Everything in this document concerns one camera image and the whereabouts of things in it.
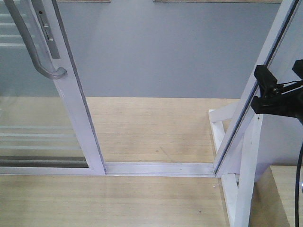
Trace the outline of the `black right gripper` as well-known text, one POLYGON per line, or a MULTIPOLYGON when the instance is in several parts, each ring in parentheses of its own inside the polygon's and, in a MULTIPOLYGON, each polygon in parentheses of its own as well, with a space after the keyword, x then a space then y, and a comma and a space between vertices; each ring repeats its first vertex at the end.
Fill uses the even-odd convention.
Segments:
POLYGON ((303 81, 291 85, 278 84, 277 79, 265 65, 254 71, 261 97, 254 96, 251 107, 256 114, 271 114, 297 118, 303 122, 303 81))

